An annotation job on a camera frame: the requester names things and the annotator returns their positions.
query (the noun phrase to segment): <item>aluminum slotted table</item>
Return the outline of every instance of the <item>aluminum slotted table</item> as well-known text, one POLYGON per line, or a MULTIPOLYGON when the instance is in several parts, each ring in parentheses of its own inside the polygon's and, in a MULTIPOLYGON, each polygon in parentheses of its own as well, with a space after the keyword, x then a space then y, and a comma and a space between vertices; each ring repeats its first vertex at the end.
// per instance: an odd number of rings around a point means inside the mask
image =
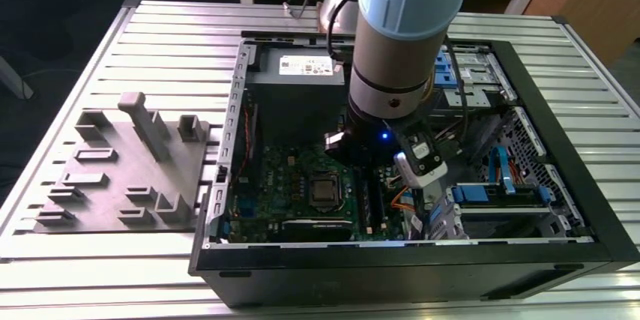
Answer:
MULTIPOLYGON (((143 91, 166 121, 198 114, 221 140, 242 30, 317 31, 279 6, 129 0, 98 47, 0 210, 0 318, 121 319, 255 316, 373 319, 633 319, 640 316, 640 266, 585 277, 507 302, 231 310, 187 273, 193 234, 39 235, 34 217, 81 137, 83 109, 118 111, 119 95, 143 91)), ((569 25, 545 16, 462 13, 450 35, 507 40, 534 77, 631 237, 640 243, 640 108, 569 25)), ((207 147, 215 160, 218 147, 207 147)), ((215 166, 206 165, 203 180, 215 166)))

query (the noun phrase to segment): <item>white label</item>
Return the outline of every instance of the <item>white label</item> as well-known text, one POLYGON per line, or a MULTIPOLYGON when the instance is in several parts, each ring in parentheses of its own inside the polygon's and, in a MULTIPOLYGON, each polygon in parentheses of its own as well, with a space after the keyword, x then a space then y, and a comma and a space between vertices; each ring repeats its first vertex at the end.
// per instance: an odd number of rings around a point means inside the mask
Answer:
POLYGON ((333 76, 334 62, 330 56, 286 55, 281 58, 281 75, 333 76))
POLYGON ((430 155, 430 147, 427 146, 426 142, 422 142, 414 147, 414 154, 418 159, 423 159, 427 155, 430 155))
POLYGON ((414 225, 418 232, 423 232, 423 222, 421 221, 419 217, 417 217, 415 215, 411 217, 411 225, 414 225))
POLYGON ((471 79, 471 72, 469 69, 462 69, 461 70, 461 76, 463 79, 471 79))

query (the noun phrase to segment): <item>power supply label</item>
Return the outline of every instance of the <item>power supply label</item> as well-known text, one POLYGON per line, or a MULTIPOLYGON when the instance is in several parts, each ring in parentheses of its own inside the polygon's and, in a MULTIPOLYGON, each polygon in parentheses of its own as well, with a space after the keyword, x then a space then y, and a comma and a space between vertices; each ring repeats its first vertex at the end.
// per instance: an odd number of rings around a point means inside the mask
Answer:
POLYGON ((286 55, 281 58, 281 75, 334 76, 329 56, 286 55))

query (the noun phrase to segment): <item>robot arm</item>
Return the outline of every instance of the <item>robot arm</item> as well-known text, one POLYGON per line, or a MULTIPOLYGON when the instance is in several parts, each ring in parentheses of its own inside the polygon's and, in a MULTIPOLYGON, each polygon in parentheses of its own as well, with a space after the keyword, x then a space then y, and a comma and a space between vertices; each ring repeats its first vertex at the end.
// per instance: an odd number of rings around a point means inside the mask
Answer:
POLYGON ((447 173, 429 124, 415 114, 435 58, 463 0, 358 0, 359 18, 345 136, 327 137, 327 151, 345 163, 390 159, 379 134, 393 135, 393 156, 414 188, 447 173), (370 155, 346 159, 365 148, 370 155))

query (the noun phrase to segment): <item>wooden cabinet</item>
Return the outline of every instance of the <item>wooden cabinet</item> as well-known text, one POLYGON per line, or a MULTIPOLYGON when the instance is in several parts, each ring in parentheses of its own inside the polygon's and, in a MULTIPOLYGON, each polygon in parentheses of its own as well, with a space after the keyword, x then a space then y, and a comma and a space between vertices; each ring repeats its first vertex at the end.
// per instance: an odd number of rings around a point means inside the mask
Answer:
POLYGON ((533 0, 527 15, 562 15, 609 65, 640 37, 640 0, 533 0))

